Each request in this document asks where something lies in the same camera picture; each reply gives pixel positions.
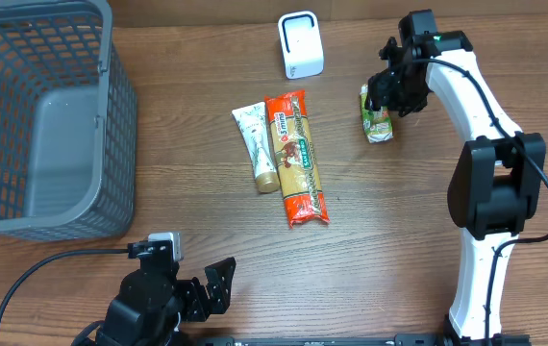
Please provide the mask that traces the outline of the white bamboo tube bottle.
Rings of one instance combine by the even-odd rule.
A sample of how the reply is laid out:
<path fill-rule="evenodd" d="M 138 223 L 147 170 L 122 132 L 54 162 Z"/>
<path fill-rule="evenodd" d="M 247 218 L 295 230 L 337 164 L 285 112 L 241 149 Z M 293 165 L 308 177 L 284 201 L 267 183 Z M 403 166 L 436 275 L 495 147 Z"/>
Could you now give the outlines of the white bamboo tube bottle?
<path fill-rule="evenodd" d="M 276 167 L 271 159 L 266 129 L 265 103 L 259 102 L 232 110 L 246 145 L 259 193 L 271 193 L 280 188 Z"/>

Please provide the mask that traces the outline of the green tea drink carton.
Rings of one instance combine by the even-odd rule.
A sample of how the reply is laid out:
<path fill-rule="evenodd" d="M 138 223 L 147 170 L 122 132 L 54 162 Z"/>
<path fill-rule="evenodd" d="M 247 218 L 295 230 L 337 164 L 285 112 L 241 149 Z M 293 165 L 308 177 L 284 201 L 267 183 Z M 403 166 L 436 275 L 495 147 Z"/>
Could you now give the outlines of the green tea drink carton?
<path fill-rule="evenodd" d="M 393 139 L 393 128 L 387 107 L 381 107 L 377 111 L 370 110 L 365 105 L 367 96 L 368 86 L 364 84 L 360 91 L 361 121 L 368 142 L 379 143 Z"/>

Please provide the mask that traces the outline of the San Remo spaghetti pack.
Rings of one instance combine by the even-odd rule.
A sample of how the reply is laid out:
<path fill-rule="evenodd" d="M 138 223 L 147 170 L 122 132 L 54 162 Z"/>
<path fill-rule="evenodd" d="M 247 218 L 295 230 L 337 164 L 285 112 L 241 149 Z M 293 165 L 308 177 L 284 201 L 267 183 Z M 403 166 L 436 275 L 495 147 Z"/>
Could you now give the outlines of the San Remo spaghetti pack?
<path fill-rule="evenodd" d="M 311 138 L 305 92 L 297 90 L 265 99 L 275 164 L 289 226 L 330 217 Z"/>

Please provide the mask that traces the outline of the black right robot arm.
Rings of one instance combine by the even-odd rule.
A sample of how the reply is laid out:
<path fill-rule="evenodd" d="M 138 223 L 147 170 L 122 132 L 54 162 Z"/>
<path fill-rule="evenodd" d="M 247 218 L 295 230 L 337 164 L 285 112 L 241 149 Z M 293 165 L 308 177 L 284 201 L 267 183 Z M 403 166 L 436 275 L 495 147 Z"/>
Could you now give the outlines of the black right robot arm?
<path fill-rule="evenodd" d="M 430 10 L 409 12 L 379 56 L 386 70 L 372 76 L 364 106 L 419 112 L 434 94 L 463 147 L 447 190 L 461 233 L 456 296 L 437 345 L 528 345 L 502 332 L 500 303 L 509 258 L 535 213 L 546 147 L 512 121 L 486 84 L 473 45 L 462 31 L 441 32 Z"/>

